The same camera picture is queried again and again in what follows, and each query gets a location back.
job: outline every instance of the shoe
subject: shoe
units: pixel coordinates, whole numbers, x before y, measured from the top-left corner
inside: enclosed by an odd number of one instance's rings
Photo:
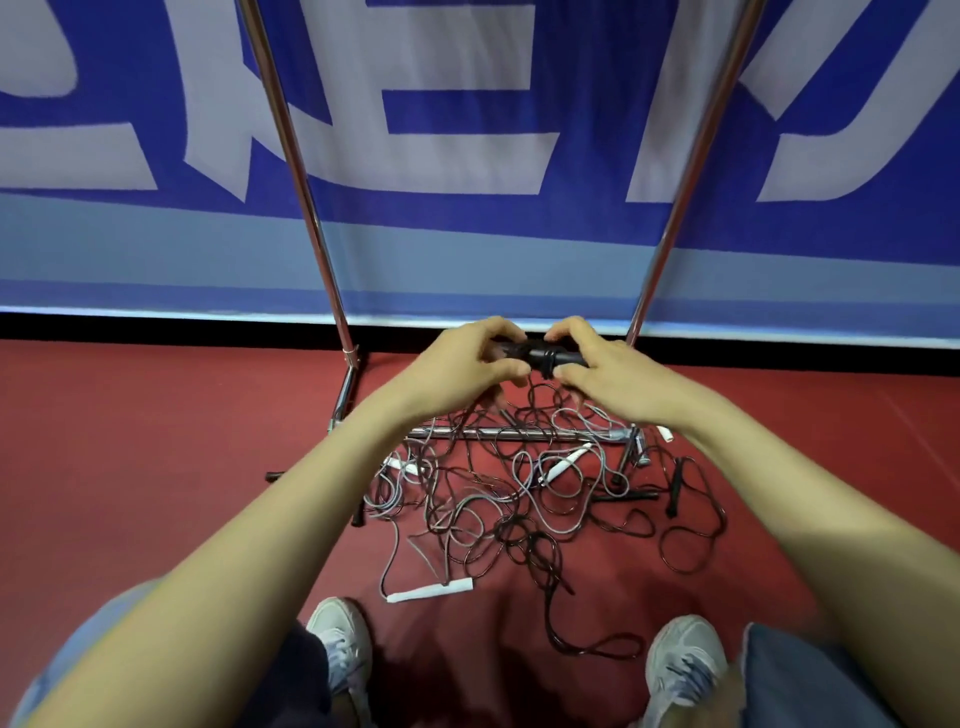
[[[332,596],[317,605],[306,630],[324,644],[330,694],[348,693],[361,728],[375,728],[367,700],[373,647],[360,610],[346,599]]]
[[[657,728],[671,705],[697,705],[713,692],[726,669],[720,637],[706,619],[671,619],[647,652],[650,703],[636,728]]]

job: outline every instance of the chrome pole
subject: chrome pole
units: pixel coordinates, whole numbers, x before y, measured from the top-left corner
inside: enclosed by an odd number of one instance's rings
[[[270,50],[270,41],[267,39],[267,31],[263,25],[263,16],[260,14],[257,0],[239,0],[239,3],[244,25],[247,26],[247,35],[250,36],[256,65],[260,69],[260,79],[263,81],[263,88],[267,92],[270,111],[274,115],[276,131],[280,136],[280,144],[283,146],[283,154],[287,157],[287,165],[290,167],[290,174],[294,178],[294,189],[297,191],[303,221],[306,223],[310,242],[313,244],[313,255],[317,258],[320,275],[324,279],[326,295],[330,298],[330,310],[333,312],[333,320],[337,325],[337,333],[340,335],[340,346],[344,350],[347,364],[351,369],[355,369],[359,366],[357,349],[353,346],[353,340],[350,338],[347,314],[344,312],[344,305],[340,298],[340,288],[333,276],[333,266],[330,264],[330,255],[326,251],[324,232],[320,227],[320,217],[317,215],[317,206],[313,200],[313,193],[310,191],[310,183],[307,179],[306,167],[303,165],[303,156],[300,154],[297,134],[294,132],[294,124],[290,118],[290,109],[287,107],[286,98],[283,95],[283,86],[280,84],[280,77],[276,72],[274,54]]]
[[[680,187],[677,189],[677,197],[670,209],[670,217],[667,218],[663,235],[654,250],[654,256],[643,279],[643,287],[640,289],[640,298],[636,302],[634,318],[627,329],[627,343],[630,346],[636,344],[640,327],[643,326],[643,321],[647,317],[650,303],[657,291],[657,284],[660,283],[660,276],[663,275],[666,259],[670,256],[670,251],[673,250],[673,246],[677,242],[686,211],[693,199],[693,192],[697,187],[697,182],[700,181],[700,174],[704,171],[704,164],[707,162],[710,147],[713,145],[713,139],[717,135],[720,122],[727,110],[727,103],[730,101],[733,88],[736,86],[740,68],[750,51],[750,44],[754,39],[756,26],[763,15],[765,5],[766,0],[746,0],[743,12],[737,21],[736,30],[727,50],[727,57],[720,73],[717,75],[717,82],[710,96],[707,110],[693,140],[693,149],[690,150],[690,159],[686,163],[684,175],[680,180]]]
[[[555,429],[521,425],[520,427],[463,427],[456,428],[448,425],[434,425],[432,427],[414,427],[407,437],[425,440],[434,437],[438,440],[449,440],[459,437],[467,442],[483,440],[485,442],[503,443],[590,443],[597,437],[592,432],[582,429]],[[610,445],[623,445],[633,441],[633,431],[629,427],[622,427],[609,434],[604,442]]]

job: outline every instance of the person's right hand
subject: person's right hand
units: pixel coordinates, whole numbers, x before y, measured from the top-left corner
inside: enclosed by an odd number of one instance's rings
[[[553,376],[628,422],[683,432],[709,391],[624,341],[607,341],[580,316],[557,322],[543,338],[556,342],[565,336],[577,342],[589,366],[563,364]]]

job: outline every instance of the jeans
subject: jeans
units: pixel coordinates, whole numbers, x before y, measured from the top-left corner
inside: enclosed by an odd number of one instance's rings
[[[27,719],[84,653],[149,591],[148,582],[117,596],[88,619],[27,689],[11,721]],[[744,728],[899,728],[852,658],[794,635],[752,624],[740,669],[747,693]],[[236,722],[237,728],[333,728],[323,643],[295,622]]]
[[[66,641],[31,683],[10,726],[23,724],[84,653],[154,587],[147,582],[107,602]],[[323,643],[295,622],[235,723],[237,728],[333,728]]]

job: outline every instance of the black jump rope handle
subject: black jump rope handle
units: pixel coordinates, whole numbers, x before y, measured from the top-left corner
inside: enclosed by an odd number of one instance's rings
[[[571,352],[564,347],[540,339],[530,339],[519,343],[501,342],[500,349],[511,359],[525,361],[531,369],[540,372],[544,379],[552,379],[554,367],[559,367],[561,364],[587,366],[587,362],[584,361],[579,352]]]

